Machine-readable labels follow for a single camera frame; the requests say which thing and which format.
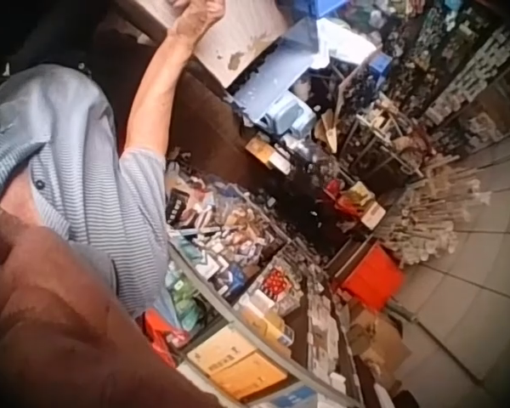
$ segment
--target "person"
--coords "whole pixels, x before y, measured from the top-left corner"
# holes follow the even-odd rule
[[[0,207],[0,407],[219,407],[51,229]]]
[[[139,84],[121,157],[111,107],[81,72],[38,65],[0,86],[0,207],[68,241],[133,317],[152,305],[167,270],[164,170],[176,84],[224,15],[224,0],[168,1],[184,11]]]

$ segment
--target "cardboard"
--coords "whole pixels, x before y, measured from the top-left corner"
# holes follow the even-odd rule
[[[237,400],[254,394],[287,378],[287,373],[254,352],[222,370],[211,379]]]
[[[267,344],[286,357],[291,357],[291,350],[282,342],[286,324],[280,316],[270,313],[260,317],[249,308],[241,308],[240,313],[242,319],[255,329]]]
[[[348,341],[354,355],[395,372],[411,354],[402,343],[399,331],[387,317],[372,313],[362,303],[351,303],[349,311]]]
[[[234,327],[226,326],[187,356],[206,374],[212,375],[232,366],[255,350]]]

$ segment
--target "hand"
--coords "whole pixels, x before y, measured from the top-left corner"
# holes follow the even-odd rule
[[[208,29],[224,16],[225,0],[167,0],[177,9],[187,8],[174,22],[169,35],[194,47]]]

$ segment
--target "blue striped shirt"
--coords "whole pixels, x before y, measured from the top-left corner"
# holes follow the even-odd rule
[[[150,307],[167,270],[165,158],[143,149],[119,158],[100,88],[80,72],[40,65],[0,87],[0,195],[24,165],[43,224],[131,315]]]

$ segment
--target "small box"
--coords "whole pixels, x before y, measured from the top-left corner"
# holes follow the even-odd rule
[[[281,323],[275,319],[277,316],[270,316],[270,320],[267,320],[264,317],[260,317],[259,315],[253,313],[252,310],[248,308],[241,308],[240,313],[242,316],[242,319],[249,324],[253,329],[255,329],[255,332],[257,332],[264,340],[270,344],[276,351],[279,353],[290,357],[291,356],[291,350],[288,348],[292,344],[292,341],[294,339],[294,333],[291,334],[289,331],[292,332],[292,329],[288,326],[286,326],[285,322],[283,320],[281,321],[282,324],[282,330],[284,331],[278,331],[277,328],[274,326],[274,324],[280,325]]]
[[[255,350],[234,327],[226,326],[187,356],[206,374],[212,375],[232,366]]]
[[[222,370],[211,379],[237,400],[255,394],[287,378],[287,373],[273,365],[259,352],[254,352],[236,364]]]

